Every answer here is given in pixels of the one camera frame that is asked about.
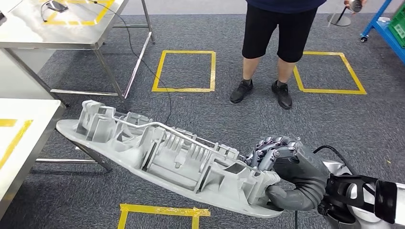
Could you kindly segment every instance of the black shorts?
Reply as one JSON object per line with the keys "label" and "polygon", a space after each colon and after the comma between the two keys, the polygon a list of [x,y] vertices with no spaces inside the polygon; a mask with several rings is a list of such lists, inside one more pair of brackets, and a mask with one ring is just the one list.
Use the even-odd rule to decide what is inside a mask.
{"label": "black shorts", "polygon": [[301,59],[318,8],[301,13],[276,13],[247,5],[242,55],[247,59],[266,53],[271,34],[278,25],[277,55],[285,62]]}

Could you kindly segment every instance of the green crate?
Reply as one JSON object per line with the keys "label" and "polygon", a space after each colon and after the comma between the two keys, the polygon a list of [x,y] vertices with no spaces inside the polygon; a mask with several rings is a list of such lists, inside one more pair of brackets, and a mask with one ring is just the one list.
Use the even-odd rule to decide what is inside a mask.
{"label": "green crate", "polygon": [[394,35],[398,43],[405,49],[405,4],[399,7],[391,19],[388,29]]}

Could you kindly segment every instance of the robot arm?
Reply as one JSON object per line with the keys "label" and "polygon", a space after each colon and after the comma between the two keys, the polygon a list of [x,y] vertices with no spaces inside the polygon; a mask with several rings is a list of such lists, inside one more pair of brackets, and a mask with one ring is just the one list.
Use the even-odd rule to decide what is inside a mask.
{"label": "robot arm", "polygon": [[352,175],[342,163],[318,158],[298,139],[270,136],[244,161],[259,170],[274,170],[294,190],[270,186],[266,194],[279,208],[317,208],[336,229],[389,229],[405,225],[405,185]]}

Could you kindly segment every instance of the black sneaker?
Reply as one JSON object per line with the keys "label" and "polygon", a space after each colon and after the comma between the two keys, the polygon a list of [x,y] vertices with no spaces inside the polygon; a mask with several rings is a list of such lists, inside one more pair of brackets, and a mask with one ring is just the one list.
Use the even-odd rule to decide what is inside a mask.
{"label": "black sneaker", "polygon": [[278,104],[286,109],[289,110],[292,107],[292,99],[291,96],[288,94],[288,86],[287,84],[277,86],[277,80],[271,85],[271,90],[276,94],[278,99]]}
{"label": "black sneaker", "polygon": [[242,80],[238,88],[236,88],[231,94],[231,102],[237,104],[243,100],[243,98],[252,90],[253,81],[250,81],[250,84],[247,84],[245,80]]}

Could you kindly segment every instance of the metal rod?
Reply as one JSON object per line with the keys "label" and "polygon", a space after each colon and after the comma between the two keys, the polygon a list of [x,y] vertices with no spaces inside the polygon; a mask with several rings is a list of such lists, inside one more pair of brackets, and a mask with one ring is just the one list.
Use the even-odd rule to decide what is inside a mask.
{"label": "metal rod", "polygon": [[118,96],[117,93],[112,93],[112,92],[71,91],[71,90],[62,90],[62,89],[51,89],[51,92],[59,93],[59,94],[87,94],[87,95]]}
{"label": "metal rod", "polygon": [[[146,8],[145,0],[141,0],[141,1],[142,1],[143,11],[145,12],[145,18],[146,18],[146,23],[148,24],[149,32],[152,33],[152,25],[150,24],[148,9]],[[154,38],[154,36],[151,35],[150,38],[152,39],[152,44],[155,44],[155,38]]]}
{"label": "metal rod", "polygon": [[36,159],[36,163],[61,163],[61,164],[98,164],[95,160],[82,160],[82,159],[50,159],[40,158]]}
{"label": "metal rod", "polygon": [[[113,107],[109,107],[109,106],[101,106],[100,108],[113,109],[113,110],[114,110]],[[123,124],[125,124],[125,125],[127,125],[127,126],[130,126],[130,127],[136,128],[136,129],[145,128],[145,127],[147,127],[147,126],[160,126],[160,127],[162,127],[163,129],[165,129],[165,130],[167,130],[167,131],[170,131],[172,134],[174,134],[174,135],[176,135],[176,136],[178,136],[178,137],[181,137],[181,138],[185,138],[187,141],[190,141],[190,142],[196,144],[197,146],[200,146],[201,148],[204,148],[204,149],[206,149],[206,150],[208,150],[208,151],[210,151],[210,152],[212,152],[212,153],[215,153],[215,154],[217,154],[217,155],[223,156],[219,151],[217,151],[217,150],[215,150],[215,149],[213,149],[213,148],[210,148],[210,147],[208,147],[208,146],[206,146],[206,145],[204,145],[204,144],[202,144],[202,143],[200,143],[200,142],[198,142],[198,141],[196,141],[196,140],[190,138],[189,136],[187,136],[187,135],[185,135],[185,134],[179,132],[178,130],[176,130],[176,129],[174,129],[174,128],[168,127],[168,126],[166,126],[166,125],[163,124],[163,123],[151,122],[151,123],[146,123],[146,124],[142,124],[142,125],[135,125],[135,124],[132,124],[132,123],[129,123],[129,122],[126,122],[126,121],[124,121],[124,120],[121,120],[121,119],[119,119],[119,118],[114,117],[114,112],[111,112],[111,116],[108,116],[108,117],[109,117],[109,118],[112,118],[113,120],[115,120],[115,121],[117,121],[117,122],[119,122],[119,123],[123,123]],[[234,163],[236,163],[236,164],[239,164],[239,165],[242,165],[242,166],[244,166],[244,167],[248,167],[248,168],[250,168],[251,170],[253,170],[253,171],[255,171],[255,172],[259,172],[259,173],[261,172],[261,171],[258,170],[257,168],[250,167],[250,166],[246,165],[245,163],[243,163],[243,162],[241,162],[241,161],[239,161],[239,160],[235,160],[235,159],[231,159],[231,158],[227,158],[226,160],[232,161],[232,162],[234,162]]]}
{"label": "metal rod", "polygon": [[132,75],[131,75],[131,79],[129,80],[127,88],[126,88],[125,93],[124,93],[124,98],[125,99],[128,97],[129,91],[131,90],[132,83],[134,82],[135,75],[137,74],[140,62],[142,61],[143,54],[145,53],[145,50],[146,50],[146,47],[147,47],[147,45],[149,43],[149,39],[150,39],[151,35],[152,35],[152,32],[149,32],[148,37],[146,38],[146,41],[143,44],[142,51],[140,52],[137,64],[135,65],[134,71],[132,72]]}
{"label": "metal rod", "polygon": [[101,51],[99,49],[94,50],[94,53],[96,54],[98,60],[100,61],[101,65],[103,66],[104,70],[107,72],[107,76],[110,79],[111,84],[113,85],[115,91],[118,94],[119,99],[122,101],[124,104],[124,107],[127,111],[129,111],[129,107],[127,105],[127,102],[125,101],[125,98],[122,94],[121,88],[119,87],[117,80],[115,79],[114,75],[112,74],[110,68],[108,67],[106,60],[104,59]]}
{"label": "metal rod", "polygon": [[113,25],[113,28],[149,28],[148,25]]}
{"label": "metal rod", "polygon": [[73,143],[73,145],[77,146],[80,150],[82,150],[83,152],[85,152],[87,155],[89,155],[89,157],[91,157],[92,159],[94,159],[98,164],[100,164],[102,167],[104,167],[107,171],[111,171],[112,167],[107,164],[98,153],[95,153],[92,149],[89,149],[77,142],[71,141],[69,140],[71,143]]}
{"label": "metal rod", "polygon": [[343,16],[344,12],[345,12],[346,10],[347,10],[347,7],[344,7],[344,9],[343,9],[341,15],[339,16],[338,20],[336,21],[336,24],[341,20],[341,18],[342,18],[342,16]]}
{"label": "metal rod", "polygon": [[52,98],[60,100],[64,105],[66,105],[66,102],[58,95],[52,93],[51,88],[37,75],[37,73],[35,73],[26,63],[24,63],[24,61],[22,61],[22,59],[13,52],[13,50],[9,48],[5,48],[4,50],[18,63],[22,69],[28,73],[28,75],[30,75],[43,89],[45,89],[48,94],[52,96]]}

